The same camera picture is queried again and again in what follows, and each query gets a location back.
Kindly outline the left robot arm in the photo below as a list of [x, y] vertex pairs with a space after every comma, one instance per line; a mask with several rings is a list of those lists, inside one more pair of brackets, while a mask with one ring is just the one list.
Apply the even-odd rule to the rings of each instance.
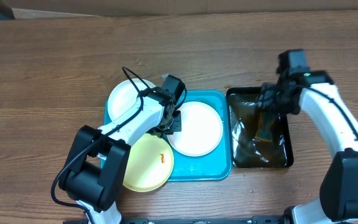
[[[146, 133], [161, 138], [181, 131], [178, 110], [185, 84], [169, 75], [161, 87], [138, 90], [135, 104], [111, 123], [98, 129], [80, 128], [62, 170], [51, 186], [57, 204], [84, 211], [87, 223], [121, 223], [116, 208], [131, 147]], [[56, 198], [59, 187], [73, 199]]]

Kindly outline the green yellow sponge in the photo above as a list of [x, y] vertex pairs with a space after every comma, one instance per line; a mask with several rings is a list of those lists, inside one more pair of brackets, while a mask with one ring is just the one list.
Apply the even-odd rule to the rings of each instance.
[[263, 142], [273, 141], [272, 129], [275, 126], [278, 114], [270, 112], [260, 112], [258, 116], [258, 125], [255, 133], [255, 139]]

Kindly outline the white plate with stain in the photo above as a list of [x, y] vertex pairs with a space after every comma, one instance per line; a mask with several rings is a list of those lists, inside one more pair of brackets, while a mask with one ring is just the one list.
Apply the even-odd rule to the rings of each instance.
[[182, 104], [181, 131], [167, 136], [179, 153], [199, 157], [217, 148], [223, 137], [223, 122], [218, 112], [206, 103], [191, 101]]

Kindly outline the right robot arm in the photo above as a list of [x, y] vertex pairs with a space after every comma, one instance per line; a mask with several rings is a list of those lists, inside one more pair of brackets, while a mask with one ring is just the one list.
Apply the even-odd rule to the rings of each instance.
[[314, 122], [333, 158], [318, 198], [288, 207], [281, 223], [358, 221], [358, 122], [325, 70], [312, 71], [305, 52], [278, 55], [276, 84], [264, 83], [257, 108], [279, 115], [304, 111]]

